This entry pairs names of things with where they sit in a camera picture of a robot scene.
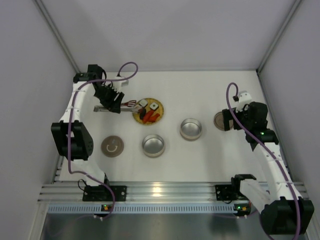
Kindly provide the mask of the metal tongs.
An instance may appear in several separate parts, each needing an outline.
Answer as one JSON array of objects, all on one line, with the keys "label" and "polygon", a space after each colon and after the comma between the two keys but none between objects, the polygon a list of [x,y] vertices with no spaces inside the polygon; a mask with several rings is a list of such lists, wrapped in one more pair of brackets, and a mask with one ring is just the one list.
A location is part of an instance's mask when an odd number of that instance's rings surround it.
[{"label": "metal tongs", "polygon": [[[129,100],[127,102],[121,103],[121,112],[131,112],[131,113],[139,113],[139,110],[142,109],[136,100]],[[93,109],[94,112],[110,112],[108,108],[102,105],[96,105]]]}]

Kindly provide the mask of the black sea cucumber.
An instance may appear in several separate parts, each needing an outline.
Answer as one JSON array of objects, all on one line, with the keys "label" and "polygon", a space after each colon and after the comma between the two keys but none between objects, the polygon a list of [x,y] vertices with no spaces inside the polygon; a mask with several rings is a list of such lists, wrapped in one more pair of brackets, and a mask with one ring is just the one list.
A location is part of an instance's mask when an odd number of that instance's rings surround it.
[{"label": "black sea cucumber", "polygon": [[144,117],[145,117],[145,115],[146,115],[146,113],[147,113],[147,110],[146,110],[145,108],[141,108],[141,109],[139,110],[139,119],[140,119],[140,120],[143,120]]}]

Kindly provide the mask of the white sushi roll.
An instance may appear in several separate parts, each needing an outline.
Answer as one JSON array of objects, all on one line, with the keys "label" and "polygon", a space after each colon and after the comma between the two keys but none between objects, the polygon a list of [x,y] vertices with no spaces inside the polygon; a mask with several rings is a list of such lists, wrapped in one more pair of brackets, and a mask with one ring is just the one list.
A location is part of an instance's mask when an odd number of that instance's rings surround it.
[{"label": "white sushi roll", "polygon": [[142,108],[145,108],[145,107],[148,105],[148,101],[147,101],[145,98],[143,98],[143,99],[141,99],[141,100],[138,102],[138,104],[139,104]]}]

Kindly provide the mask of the red sausage piece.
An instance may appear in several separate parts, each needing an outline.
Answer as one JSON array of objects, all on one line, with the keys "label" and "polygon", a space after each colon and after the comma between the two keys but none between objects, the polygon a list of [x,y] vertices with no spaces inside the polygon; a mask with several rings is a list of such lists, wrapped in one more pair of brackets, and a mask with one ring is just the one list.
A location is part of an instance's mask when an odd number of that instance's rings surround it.
[{"label": "red sausage piece", "polygon": [[157,118],[160,116],[159,113],[156,113],[154,115],[152,115],[149,119],[148,119],[148,122],[150,123],[155,123],[157,121]]},{"label": "red sausage piece", "polygon": [[155,111],[153,111],[153,110],[149,110],[149,111],[145,114],[142,122],[143,122],[144,124],[147,123],[147,122],[148,122],[148,119],[154,114],[154,112],[155,112]]}]

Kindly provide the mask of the green sushi roll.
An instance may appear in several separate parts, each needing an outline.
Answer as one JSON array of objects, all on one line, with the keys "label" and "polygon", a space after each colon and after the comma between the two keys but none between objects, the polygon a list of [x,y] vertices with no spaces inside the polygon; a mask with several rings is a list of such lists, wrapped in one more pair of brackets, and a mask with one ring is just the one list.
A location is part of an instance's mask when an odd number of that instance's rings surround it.
[{"label": "green sushi roll", "polygon": [[152,102],[149,105],[150,110],[156,111],[159,108],[159,105],[156,102]]}]

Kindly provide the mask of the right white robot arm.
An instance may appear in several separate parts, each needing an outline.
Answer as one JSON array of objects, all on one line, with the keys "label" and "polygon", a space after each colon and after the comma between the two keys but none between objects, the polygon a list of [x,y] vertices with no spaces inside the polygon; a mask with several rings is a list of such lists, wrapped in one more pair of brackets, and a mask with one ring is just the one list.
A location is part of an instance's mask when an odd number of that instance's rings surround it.
[{"label": "right white robot arm", "polygon": [[311,200],[304,199],[295,187],[282,159],[279,140],[268,128],[268,108],[261,102],[244,104],[240,111],[235,108],[222,110],[225,131],[230,122],[235,130],[244,130],[245,140],[264,173],[268,190],[261,188],[252,174],[240,174],[238,192],[250,200],[259,212],[260,224],[267,235],[303,235],[314,213]]}]

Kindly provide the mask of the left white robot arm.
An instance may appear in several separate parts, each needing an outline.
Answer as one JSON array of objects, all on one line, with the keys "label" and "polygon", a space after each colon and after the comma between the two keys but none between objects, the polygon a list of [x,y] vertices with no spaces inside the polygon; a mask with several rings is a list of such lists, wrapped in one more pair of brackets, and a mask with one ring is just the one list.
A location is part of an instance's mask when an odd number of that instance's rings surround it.
[{"label": "left white robot arm", "polygon": [[82,175],[88,186],[109,184],[106,173],[90,158],[94,140],[84,123],[91,112],[90,101],[96,98],[103,108],[119,114],[124,98],[121,88],[128,84],[128,80],[120,73],[114,78],[108,78],[106,71],[99,65],[88,65],[86,72],[79,72],[73,77],[67,108],[60,120],[51,125],[58,154],[67,160],[68,173]]}]

